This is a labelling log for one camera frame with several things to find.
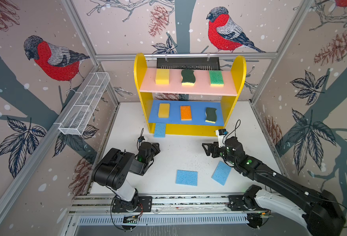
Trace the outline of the plain yellow sponge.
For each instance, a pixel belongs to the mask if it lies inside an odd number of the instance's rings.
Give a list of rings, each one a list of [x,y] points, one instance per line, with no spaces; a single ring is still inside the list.
[[[155,76],[155,83],[157,85],[168,85],[169,84],[169,69],[157,69]]]

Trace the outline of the dark green wavy sponge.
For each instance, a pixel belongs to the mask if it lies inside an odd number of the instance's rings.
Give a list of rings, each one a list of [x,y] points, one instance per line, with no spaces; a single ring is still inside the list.
[[[217,122],[217,109],[216,108],[212,108],[212,107],[207,107],[205,110],[205,114],[206,114],[206,119],[205,121],[207,123],[211,123],[211,124],[215,124]]]
[[[184,69],[181,71],[182,81],[181,84],[183,86],[194,86],[196,82],[196,77],[194,75],[194,70]]]

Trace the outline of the orange sponge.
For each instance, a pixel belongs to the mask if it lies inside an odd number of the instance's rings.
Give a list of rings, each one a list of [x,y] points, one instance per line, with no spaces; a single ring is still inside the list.
[[[192,111],[191,106],[181,106],[180,107],[180,117],[182,121],[191,121],[192,120]]]

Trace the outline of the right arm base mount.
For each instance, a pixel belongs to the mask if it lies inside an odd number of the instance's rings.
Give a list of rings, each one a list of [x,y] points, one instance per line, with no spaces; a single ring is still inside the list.
[[[232,211],[252,211],[259,209],[254,198],[244,195],[229,195],[228,205]]]

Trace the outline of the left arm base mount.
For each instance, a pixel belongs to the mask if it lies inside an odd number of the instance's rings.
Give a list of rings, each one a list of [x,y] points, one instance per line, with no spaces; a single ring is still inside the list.
[[[117,196],[114,197],[111,204],[112,213],[134,213],[134,212],[151,212],[152,197],[141,196],[132,199],[130,202],[124,201]]]

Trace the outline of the yellow orange-tinted sponge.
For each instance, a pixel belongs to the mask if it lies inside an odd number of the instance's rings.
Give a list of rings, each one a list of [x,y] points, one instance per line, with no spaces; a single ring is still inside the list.
[[[169,103],[160,103],[159,104],[159,111],[158,111],[158,118],[160,118],[160,119],[169,118],[169,111],[170,111],[170,104]]]

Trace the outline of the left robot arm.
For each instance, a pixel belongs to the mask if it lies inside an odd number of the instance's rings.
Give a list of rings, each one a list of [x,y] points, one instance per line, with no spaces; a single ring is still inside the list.
[[[138,194],[137,189],[127,182],[127,175],[145,175],[160,152],[160,145],[150,142],[143,142],[138,154],[112,148],[93,169],[91,179],[110,189],[120,200],[132,203]]]

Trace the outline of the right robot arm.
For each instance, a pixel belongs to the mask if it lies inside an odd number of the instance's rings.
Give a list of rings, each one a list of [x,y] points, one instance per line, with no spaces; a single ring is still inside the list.
[[[231,195],[228,207],[233,211],[272,210],[302,225],[312,236],[339,236],[346,219],[335,196],[302,186],[275,172],[262,161],[245,153],[236,137],[203,143],[207,156],[222,158],[236,172],[273,190],[251,185],[243,195]]]

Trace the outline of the bright green sponge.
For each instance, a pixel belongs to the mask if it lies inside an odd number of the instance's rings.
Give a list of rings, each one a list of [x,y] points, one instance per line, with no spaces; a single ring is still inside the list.
[[[223,87],[224,80],[223,74],[220,70],[211,70],[209,71],[210,85],[212,87]]]

